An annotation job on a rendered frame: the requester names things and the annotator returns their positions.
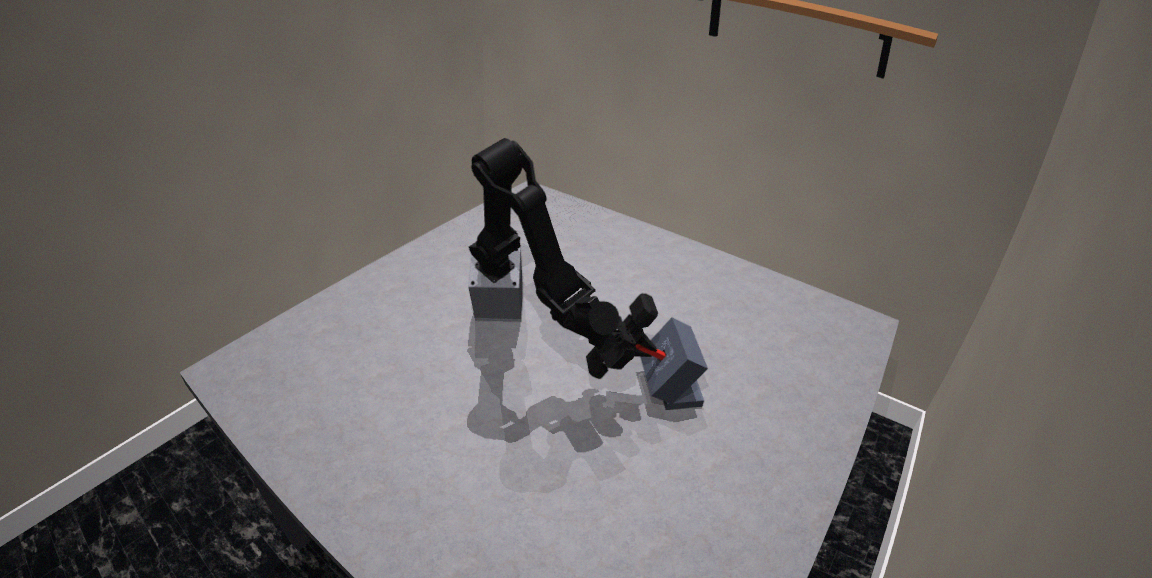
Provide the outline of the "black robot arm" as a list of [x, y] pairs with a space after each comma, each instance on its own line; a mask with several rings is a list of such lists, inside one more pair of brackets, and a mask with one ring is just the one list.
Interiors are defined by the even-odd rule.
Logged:
[[[515, 267], [509, 254], [521, 248], [518, 233], [510, 226], [511, 210], [516, 212], [535, 257], [536, 294], [551, 309], [552, 319], [583, 337], [605, 335], [594, 343], [604, 364], [607, 368], [624, 368], [634, 358], [636, 340], [617, 327], [617, 309], [611, 302], [590, 297], [594, 287], [564, 261], [545, 204], [546, 193], [535, 178], [532, 159], [517, 142], [503, 138], [473, 155], [471, 168], [483, 187], [485, 221], [477, 242], [469, 246], [478, 261], [475, 267], [493, 283]], [[522, 168], [528, 187], [513, 193], [511, 184]]]

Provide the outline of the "red rectangular block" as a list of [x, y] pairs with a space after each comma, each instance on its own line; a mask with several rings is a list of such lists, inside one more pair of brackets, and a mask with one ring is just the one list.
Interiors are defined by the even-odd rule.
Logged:
[[641, 347], [641, 345], [636, 345], [636, 349], [638, 349], [638, 350], [641, 350], [641, 351], [643, 351], [645, 353], [654, 355], [654, 357], [658, 358], [658, 359], [660, 359], [660, 360], [664, 360], [664, 358], [666, 357], [666, 353], [664, 351], [658, 350], [658, 349], [657, 349], [657, 351], [652, 351], [652, 350], [645, 349], [645, 347]]

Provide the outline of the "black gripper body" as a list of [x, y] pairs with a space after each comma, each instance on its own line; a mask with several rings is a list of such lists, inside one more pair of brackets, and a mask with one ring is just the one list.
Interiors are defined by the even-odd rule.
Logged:
[[[631, 314], [626, 317], [624, 322], [621, 321], [622, 319], [619, 315], [620, 320], [617, 327], [626, 329], [629, 334], [632, 334], [632, 339], [635, 339], [635, 336], [639, 334], [641, 328], [649, 327], [649, 325], [657, 319], [658, 311], [655, 309], [653, 297], [647, 296], [646, 292], [639, 294], [639, 296], [632, 301], [629, 309]], [[590, 344], [594, 345], [597, 340], [601, 340], [604, 336], [605, 335], [589, 334], [585, 339], [589, 340]], [[586, 355], [586, 360], [589, 374], [594, 377], [594, 379], [602, 379], [602, 377], [608, 372], [608, 368], [605, 364], [602, 364], [602, 357], [596, 347]]]

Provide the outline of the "blue-grey sloped panel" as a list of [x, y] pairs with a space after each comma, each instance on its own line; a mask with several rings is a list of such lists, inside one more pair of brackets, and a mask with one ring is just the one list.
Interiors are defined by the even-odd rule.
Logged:
[[664, 400], [666, 410], [703, 406], [697, 379], [707, 370], [690, 325], [673, 319], [651, 339], [664, 351], [664, 360], [641, 357], [651, 396]]

